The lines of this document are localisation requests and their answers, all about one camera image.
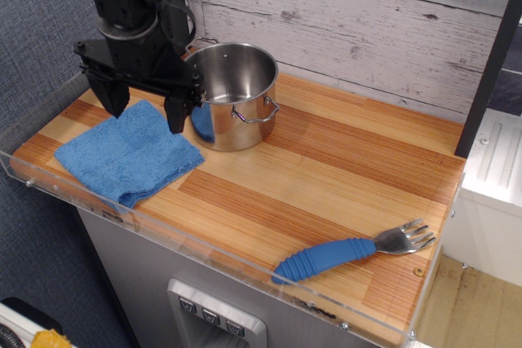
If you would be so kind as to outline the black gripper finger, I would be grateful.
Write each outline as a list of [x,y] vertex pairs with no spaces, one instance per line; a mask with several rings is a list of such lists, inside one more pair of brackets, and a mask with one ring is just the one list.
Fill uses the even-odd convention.
[[181,134],[184,132],[186,118],[192,114],[195,104],[193,101],[175,97],[167,97],[164,109],[170,132]]
[[130,100],[129,86],[106,75],[86,71],[86,78],[104,109],[114,117],[120,117]]

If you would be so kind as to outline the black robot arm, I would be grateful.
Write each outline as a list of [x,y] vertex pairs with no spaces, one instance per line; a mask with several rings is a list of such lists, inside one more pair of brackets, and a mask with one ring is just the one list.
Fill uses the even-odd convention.
[[203,105],[204,77],[183,55],[196,37],[185,0],[94,0],[102,37],[75,43],[82,72],[105,110],[121,116],[131,87],[164,97],[170,131]]

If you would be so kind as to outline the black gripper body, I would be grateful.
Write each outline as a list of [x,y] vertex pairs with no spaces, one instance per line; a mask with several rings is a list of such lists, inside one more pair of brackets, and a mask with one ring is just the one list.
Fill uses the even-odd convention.
[[154,21],[141,31],[125,32],[99,22],[102,38],[77,41],[73,51],[81,68],[165,98],[175,97],[203,105],[203,76],[175,53],[175,48]]

